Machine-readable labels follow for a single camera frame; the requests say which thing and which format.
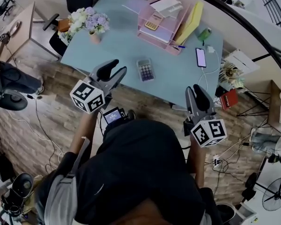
calculator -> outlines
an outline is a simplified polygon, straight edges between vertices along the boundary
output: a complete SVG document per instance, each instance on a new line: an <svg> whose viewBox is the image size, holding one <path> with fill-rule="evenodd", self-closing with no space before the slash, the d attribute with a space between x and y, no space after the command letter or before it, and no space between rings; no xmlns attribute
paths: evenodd
<svg viewBox="0 0 281 225"><path fill-rule="evenodd" d="M145 27L155 31L162 20L163 20L163 16L160 15L158 12L154 12L152 16L149 18L149 20L146 21Z"/></svg>
<svg viewBox="0 0 281 225"><path fill-rule="evenodd" d="M143 82L154 80L154 71L151 59L142 59L136 62L140 74L140 79Z"/></svg>

pen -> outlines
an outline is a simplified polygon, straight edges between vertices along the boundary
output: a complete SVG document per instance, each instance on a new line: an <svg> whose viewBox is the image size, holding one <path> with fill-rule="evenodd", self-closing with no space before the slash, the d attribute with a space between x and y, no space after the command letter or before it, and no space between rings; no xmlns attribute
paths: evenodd
<svg viewBox="0 0 281 225"><path fill-rule="evenodd" d="M173 45L173 47L185 48L184 46L180 46L180 45Z"/></svg>

office chair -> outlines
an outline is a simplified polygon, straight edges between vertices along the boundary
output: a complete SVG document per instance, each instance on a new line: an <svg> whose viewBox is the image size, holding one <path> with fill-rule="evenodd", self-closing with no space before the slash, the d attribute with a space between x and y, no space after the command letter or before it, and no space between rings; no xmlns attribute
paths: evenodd
<svg viewBox="0 0 281 225"><path fill-rule="evenodd" d="M8 1L4 0L3 3L0 5L0 16L4 14L3 18L2 18L3 21L4 21L4 18L6 15L8 15L8 16L10 15L9 11L15 6L14 4L11 6L8 6L10 1L11 0L8 0Z"/></svg>
<svg viewBox="0 0 281 225"><path fill-rule="evenodd" d="M67 0L67 9L70 13L75 12L80 8L87 8L93 6L93 0ZM51 24L56 24L56 18L59 14L55 14L48 22L43 26L43 30L45 31ZM49 43L51 47L61 56L64 55L67 45L65 45L59 38L58 32L55 32L51 37Z"/></svg>

black t-shirt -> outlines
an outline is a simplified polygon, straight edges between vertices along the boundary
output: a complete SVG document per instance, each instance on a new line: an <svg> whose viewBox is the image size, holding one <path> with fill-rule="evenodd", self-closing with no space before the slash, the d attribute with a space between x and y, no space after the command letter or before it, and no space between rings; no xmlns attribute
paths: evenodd
<svg viewBox="0 0 281 225"><path fill-rule="evenodd" d="M174 225L198 225L205 211L214 224L222 224L211 190L199 190L187 173L181 146L170 127L134 120L116 129L75 174L77 222L110 224L150 198ZM54 178L70 172L76 158L66 153L58 169L38 187L36 201L42 220Z"/></svg>

red book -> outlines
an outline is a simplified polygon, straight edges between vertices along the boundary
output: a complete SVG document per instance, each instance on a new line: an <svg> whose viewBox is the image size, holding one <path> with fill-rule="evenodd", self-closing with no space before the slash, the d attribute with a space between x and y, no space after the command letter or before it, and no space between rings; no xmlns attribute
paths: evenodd
<svg viewBox="0 0 281 225"><path fill-rule="evenodd" d="M221 95L220 100L223 110L231 108L232 106L238 103L236 90L233 89L229 92L226 92L224 95Z"/></svg>

